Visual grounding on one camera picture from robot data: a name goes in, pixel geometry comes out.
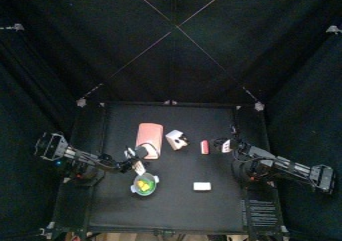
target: green bowl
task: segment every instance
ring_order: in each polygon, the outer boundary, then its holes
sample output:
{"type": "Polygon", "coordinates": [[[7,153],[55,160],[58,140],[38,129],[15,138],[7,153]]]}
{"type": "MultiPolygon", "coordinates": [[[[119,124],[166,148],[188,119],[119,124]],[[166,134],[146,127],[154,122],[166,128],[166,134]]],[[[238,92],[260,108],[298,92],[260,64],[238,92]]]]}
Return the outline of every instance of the green bowl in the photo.
{"type": "Polygon", "coordinates": [[[149,196],[154,193],[157,188],[157,183],[160,182],[158,176],[154,176],[150,173],[145,173],[143,175],[138,175],[134,180],[134,185],[131,186],[133,193],[139,194],[141,196],[149,196]],[[147,190],[142,190],[142,188],[138,185],[138,182],[142,181],[145,185],[149,185],[147,190]]]}

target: yellow object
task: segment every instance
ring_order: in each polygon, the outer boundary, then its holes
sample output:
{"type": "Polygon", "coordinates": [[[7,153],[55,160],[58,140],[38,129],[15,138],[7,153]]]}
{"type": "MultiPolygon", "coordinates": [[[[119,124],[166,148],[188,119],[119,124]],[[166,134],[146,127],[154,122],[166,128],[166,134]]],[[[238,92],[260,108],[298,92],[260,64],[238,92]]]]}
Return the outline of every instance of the yellow object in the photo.
{"type": "Polygon", "coordinates": [[[137,184],[138,184],[138,187],[139,187],[139,188],[142,188],[142,187],[145,186],[145,182],[143,182],[142,180],[141,180],[141,181],[138,181],[138,183],[137,183],[137,184]]]}
{"type": "Polygon", "coordinates": [[[143,191],[143,192],[146,192],[152,187],[150,187],[150,184],[146,182],[146,181],[143,181],[143,180],[139,180],[138,182],[137,182],[137,185],[138,185],[138,187],[139,187],[139,189],[143,191]]]}

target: pink box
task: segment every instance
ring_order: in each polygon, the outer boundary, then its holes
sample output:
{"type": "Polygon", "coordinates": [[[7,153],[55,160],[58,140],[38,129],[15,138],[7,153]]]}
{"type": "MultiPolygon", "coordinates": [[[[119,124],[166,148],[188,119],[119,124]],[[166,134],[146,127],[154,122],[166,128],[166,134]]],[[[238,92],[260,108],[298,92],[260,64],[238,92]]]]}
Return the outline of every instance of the pink box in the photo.
{"type": "Polygon", "coordinates": [[[161,156],[164,139],[164,126],[154,123],[142,123],[139,125],[137,147],[145,146],[149,155],[145,159],[158,159],[161,156]]]}

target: black curtain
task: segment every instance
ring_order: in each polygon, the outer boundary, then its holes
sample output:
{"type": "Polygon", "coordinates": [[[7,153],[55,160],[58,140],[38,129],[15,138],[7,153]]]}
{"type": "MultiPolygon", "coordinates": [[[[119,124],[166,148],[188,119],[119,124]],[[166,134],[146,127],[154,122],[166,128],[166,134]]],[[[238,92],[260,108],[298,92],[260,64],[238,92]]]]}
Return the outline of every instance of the black curtain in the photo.
{"type": "Polygon", "coordinates": [[[147,1],[170,21],[143,0],[6,0],[77,98],[103,83],[94,100],[253,103],[245,86],[268,102],[341,11],[341,0],[147,1]],[[176,24],[194,14],[192,41],[176,24]]]}
{"type": "Polygon", "coordinates": [[[288,227],[342,237],[342,37],[332,35],[269,104],[269,137],[274,152],[308,166],[337,171],[332,196],[284,181],[281,198],[288,227]]]}
{"type": "MultiPolygon", "coordinates": [[[[15,23],[21,20],[0,8],[0,27],[15,23]]],[[[25,32],[2,29],[0,239],[39,230],[51,220],[58,176],[51,164],[34,157],[34,147],[45,131],[70,134],[75,113],[75,99],[25,32]]]]}

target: small white box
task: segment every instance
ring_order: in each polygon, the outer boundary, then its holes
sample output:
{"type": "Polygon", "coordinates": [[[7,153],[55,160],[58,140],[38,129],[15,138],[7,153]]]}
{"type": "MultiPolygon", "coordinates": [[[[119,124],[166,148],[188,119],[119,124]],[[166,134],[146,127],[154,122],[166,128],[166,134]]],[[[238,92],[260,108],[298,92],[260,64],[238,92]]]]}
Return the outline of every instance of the small white box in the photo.
{"type": "Polygon", "coordinates": [[[166,135],[166,139],[174,150],[180,150],[182,147],[188,146],[188,141],[185,140],[185,135],[181,131],[174,130],[166,135]]]}
{"type": "Polygon", "coordinates": [[[194,182],[194,190],[197,190],[197,191],[212,190],[212,183],[210,182],[194,182]]]}

